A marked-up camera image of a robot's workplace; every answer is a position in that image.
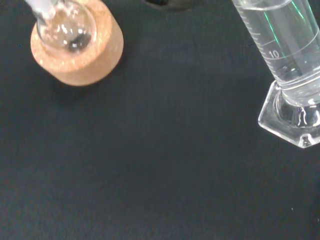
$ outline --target black tabletop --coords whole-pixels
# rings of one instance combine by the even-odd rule
[[[232,2],[104,2],[125,47],[87,87],[37,65],[35,18],[2,4],[0,239],[319,239],[320,145],[258,126],[273,77]]]

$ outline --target cork stand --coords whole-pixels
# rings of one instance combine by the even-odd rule
[[[43,47],[37,24],[31,33],[31,52],[35,61],[61,82],[72,86],[93,84],[107,76],[118,64],[124,38],[115,18],[101,0],[77,0],[92,13],[96,23],[96,41],[83,53],[70,58],[51,55]]]

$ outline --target water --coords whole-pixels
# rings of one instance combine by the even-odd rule
[[[308,95],[311,87],[301,86],[320,78],[320,33],[308,1],[239,1],[233,3],[280,87],[292,98]]]

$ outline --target number 10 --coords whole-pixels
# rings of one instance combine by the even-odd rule
[[[269,54],[273,59],[274,58],[278,59],[280,57],[279,53],[276,50],[274,50],[273,52],[270,51]]]

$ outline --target cylinder base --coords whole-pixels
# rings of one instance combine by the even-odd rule
[[[286,101],[276,81],[269,89],[258,123],[262,128],[303,149],[320,143],[320,103],[292,105]]]

